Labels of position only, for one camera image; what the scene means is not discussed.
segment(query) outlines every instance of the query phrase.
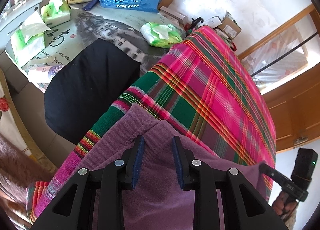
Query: silver screw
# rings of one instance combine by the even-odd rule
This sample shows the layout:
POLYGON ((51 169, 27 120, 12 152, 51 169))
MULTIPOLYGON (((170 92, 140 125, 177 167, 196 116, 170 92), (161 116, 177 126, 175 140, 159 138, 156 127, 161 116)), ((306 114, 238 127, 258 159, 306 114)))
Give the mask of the silver screw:
POLYGON ((239 170, 237 170, 236 168, 231 168, 231 169, 229 169, 229 172, 230 172, 230 174, 232 174, 232 175, 238 175, 239 170))
POLYGON ((191 163, 193 166, 200 166, 201 165, 201 161, 199 161, 197 159, 193 160, 191 163))
POLYGON ((122 159, 118 159, 115 161, 116 166, 122 166, 124 164, 124 161, 122 159))
POLYGON ((85 175, 85 174, 87 174, 87 172, 88 172, 88 170, 86 168, 81 168, 78 171, 79 175, 85 175))

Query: table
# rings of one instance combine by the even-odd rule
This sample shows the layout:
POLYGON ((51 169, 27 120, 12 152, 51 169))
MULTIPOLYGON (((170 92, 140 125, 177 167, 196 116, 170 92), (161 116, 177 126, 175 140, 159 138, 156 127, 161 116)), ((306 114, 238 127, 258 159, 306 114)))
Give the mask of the table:
MULTIPOLYGON (((76 6, 71 9, 71 21, 52 28, 45 33, 46 48, 34 59, 54 57, 54 62, 22 66, 20 71, 28 78, 32 66, 66 65, 83 49, 101 38, 115 44, 123 52, 141 63, 140 74, 146 73, 168 49, 150 46, 140 33, 140 28, 147 22, 172 24, 167 18, 158 13, 136 10, 108 9, 100 5, 86 12, 76 6)), ((185 37, 182 28, 177 27, 181 37, 185 37)), ((15 63, 15 56, 9 41, 5 47, 9 58, 15 63)), ((42 92, 49 84, 34 83, 42 92)))

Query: blue gripper pad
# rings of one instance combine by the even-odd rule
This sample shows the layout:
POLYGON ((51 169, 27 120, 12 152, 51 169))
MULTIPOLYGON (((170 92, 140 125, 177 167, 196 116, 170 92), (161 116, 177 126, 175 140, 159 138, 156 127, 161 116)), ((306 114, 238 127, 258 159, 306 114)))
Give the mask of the blue gripper pad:
POLYGON ((176 167, 178 183, 180 185, 180 188, 183 189, 184 188, 184 181, 183 181, 182 164, 181 164, 177 144, 176 144, 174 137, 172 138, 172 153, 173 153, 174 165, 176 167))
POLYGON ((139 174, 140 174, 141 165, 142 165, 143 153, 144 153, 144 138, 141 137, 136 158, 133 164, 133 173, 132 173, 132 181, 131 181, 133 188, 135 188, 138 183, 139 174))

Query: transparent plastic sheet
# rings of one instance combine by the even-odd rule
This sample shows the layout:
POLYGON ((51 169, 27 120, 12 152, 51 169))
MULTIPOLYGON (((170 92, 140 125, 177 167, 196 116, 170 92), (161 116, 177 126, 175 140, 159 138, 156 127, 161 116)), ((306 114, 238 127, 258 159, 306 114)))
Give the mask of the transparent plastic sheet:
MULTIPOLYGON (((242 64, 248 70, 249 74, 253 74, 289 52, 315 32, 316 27, 310 15, 307 15, 269 41, 266 45, 244 58, 242 64)), ((274 89, 274 83, 278 84, 279 81, 287 76, 294 75, 302 69, 307 68, 308 63, 314 61, 309 59, 310 50, 313 53, 313 58, 315 55, 320 57, 320 51, 316 52, 314 49, 308 49, 312 40, 252 78, 261 93, 270 91, 270 88, 274 89)))

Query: brown box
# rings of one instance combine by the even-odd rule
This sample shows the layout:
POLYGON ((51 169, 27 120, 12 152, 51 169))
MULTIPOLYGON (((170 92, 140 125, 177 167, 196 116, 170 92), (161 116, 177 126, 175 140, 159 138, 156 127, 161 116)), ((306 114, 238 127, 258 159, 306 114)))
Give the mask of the brown box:
POLYGON ((234 23, 230 18, 225 17, 222 24, 218 26, 231 40, 240 34, 241 28, 234 23))

